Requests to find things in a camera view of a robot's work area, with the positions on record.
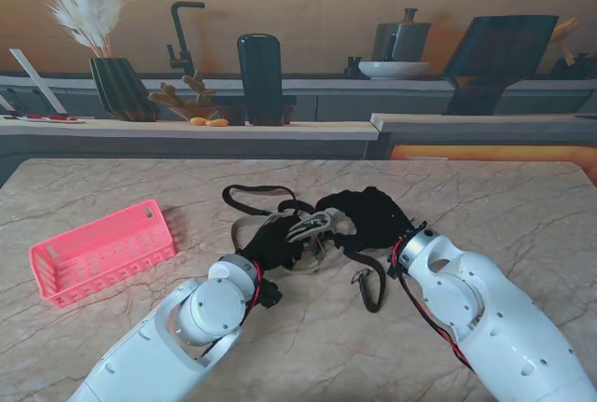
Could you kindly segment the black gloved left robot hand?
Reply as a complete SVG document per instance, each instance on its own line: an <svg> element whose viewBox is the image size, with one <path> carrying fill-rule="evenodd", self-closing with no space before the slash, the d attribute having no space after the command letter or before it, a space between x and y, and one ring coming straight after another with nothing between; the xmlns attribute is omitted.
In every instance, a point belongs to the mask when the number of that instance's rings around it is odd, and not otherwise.
<svg viewBox="0 0 597 402"><path fill-rule="evenodd" d="M292 270L295 263L301 259L303 243L290 243L286 235L298 222L297 215L286 215L263 224L241 250L241 255L257 263L262 271L280 267Z"/></svg>

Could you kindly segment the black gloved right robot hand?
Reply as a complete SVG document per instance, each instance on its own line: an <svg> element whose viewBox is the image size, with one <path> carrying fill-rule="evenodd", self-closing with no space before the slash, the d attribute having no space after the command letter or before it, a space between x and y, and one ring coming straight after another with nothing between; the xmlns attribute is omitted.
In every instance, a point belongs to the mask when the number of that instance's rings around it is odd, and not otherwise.
<svg viewBox="0 0 597 402"><path fill-rule="evenodd" d="M377 189L343 190L316 203L317 212L334 208L353 223L355 234L335 233L337 247L355 252L393 247L401 237L415 230L410 220L393 199Z"/></svg>

